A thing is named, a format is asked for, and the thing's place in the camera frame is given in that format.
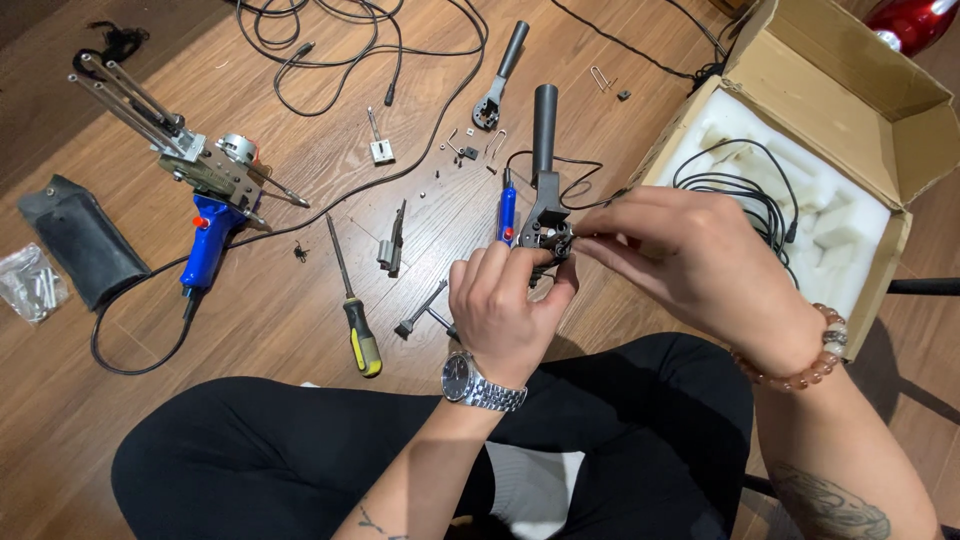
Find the black pants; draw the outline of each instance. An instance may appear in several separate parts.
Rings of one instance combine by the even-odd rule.
[[[728,353],[648,335],[543,364],[528,388],[490,440],[586,454],[562,537],[729,535],[753,397]],[[211,380],[131,431],[113,492],[141,539],[329,538],[439,399]],[[457,515],[488,513],[493,489],[481,452]]]

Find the yellow screwdriver handle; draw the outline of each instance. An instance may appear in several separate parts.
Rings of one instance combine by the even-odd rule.
[[[370,379],[380,374],[383,362],[380,359],[380,350],[376,346],[376,337],[367,324],[367,315],[363,310],[363,302],[356,298],[348,298],[344,302],[344,311],[347,313],[347,322],[350,325],[350,345],[353,346],[353,355],[357,361],[360,375]]]

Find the plastic bag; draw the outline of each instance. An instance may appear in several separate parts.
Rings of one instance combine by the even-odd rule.
[[[31,243],[0,259],[0,296],[28,323],[38,323],[63,304],[66,282]]]

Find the metal watch strap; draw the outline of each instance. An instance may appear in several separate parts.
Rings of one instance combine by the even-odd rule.
[[[470,392],[467,405],[480,406],[489,410],[512,412],[523,405],[527,398],[527,389],[513,390],[482,379]]]

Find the silver watch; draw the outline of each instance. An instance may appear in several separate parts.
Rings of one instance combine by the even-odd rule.
[[[527,399],[527,389],[512,390],[484,379],[466,351],[450,353],[440,375],[444,397],[453,403],[481,406],[489,410],[511,412]]]

